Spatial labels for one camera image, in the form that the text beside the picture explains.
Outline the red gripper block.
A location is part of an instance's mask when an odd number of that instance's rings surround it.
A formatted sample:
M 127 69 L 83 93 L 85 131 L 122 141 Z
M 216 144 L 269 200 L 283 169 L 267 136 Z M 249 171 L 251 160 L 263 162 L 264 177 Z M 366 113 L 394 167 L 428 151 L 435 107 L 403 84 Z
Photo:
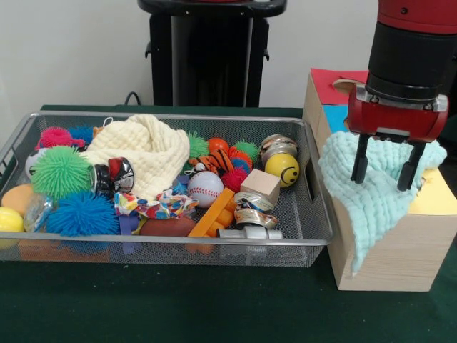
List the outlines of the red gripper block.
M 401 103 L 379 98 L 365 86 L 355 86 L 348 100 L 348 128 L 360 134 L 351 180 L 363 183 L 368 166 L 366 151 L 371 136 L 399 136 L 413 147 L 410 157 L 403 164 L 397 188 L 411 188 L 426 143 L 435 140 L 442 132 L 448 118 L 448 97 L 438 95 L 431 103 Z

